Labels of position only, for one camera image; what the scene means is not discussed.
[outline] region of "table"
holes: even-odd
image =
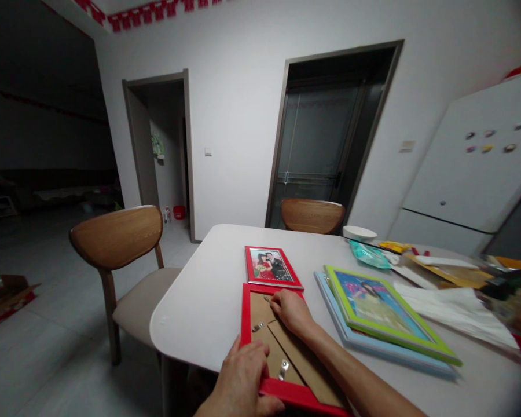
[[[301,280],[315,321],[341,343],[313,272],[323,264],[404,281],[392,271],[358,262],[340,236],[222,224],[213,227],[151,318],[151,337],[165,357],[218,372],[240,332],[242,284],[247,281],[245,246],[282,248]],[[436,257],[466,259],[429,249]],[[456,382],[350,350],[378,376],[429,416],[512,415],[521,398],[521,365],[499,350],[429,322],[464,362]]]

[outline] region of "red bucket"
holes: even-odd
[[[174,206],[174,218],[179,220],[185,218],[185,206]]]

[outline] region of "hand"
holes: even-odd
[[[292,291],[281,290],[275,293],[270,307],[285,326],[300,339],[304,339],[309,331],[317,328],[307,303]]]
[[[261,341],[239,349],[238,336],[224,359],[214,391],[195,417],[269,417],[285,410],[284,403],[272,396],[259,396],[261,378],[268,378],[268,345]]]

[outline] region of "wooden chair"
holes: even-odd
[[[118,326],[154,347],[149,333],[152,313],[181,271],[180,268],[164,268],[159,245],[161,236],[162,215],[156,206],[114,211],[81,222],[69,231],[69,240],[77,253],[97,268],[102,278],[112,365],[118,365],[121,360]],[[153,249],[158,270],[145,276],[116,300],[112,271]]]
[[[341,204],[308,199],[285,199],[281,208],[286,229],[322,235],[336,230],[345,212]]]

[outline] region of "refrigerator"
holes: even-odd
[[[452,102],[389,239],[480,254],[521,200],[521,77]]]

